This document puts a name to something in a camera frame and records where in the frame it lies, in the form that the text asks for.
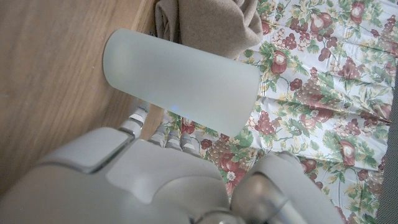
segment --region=folded towel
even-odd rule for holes
[[[257,0],[160,0],[157,36],[228,58],[262,40]]]

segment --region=frosted glass cylinder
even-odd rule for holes
[[[227,136],[249,119],[257,67],[127,29],[109,38],[104,74],[118,90]]]

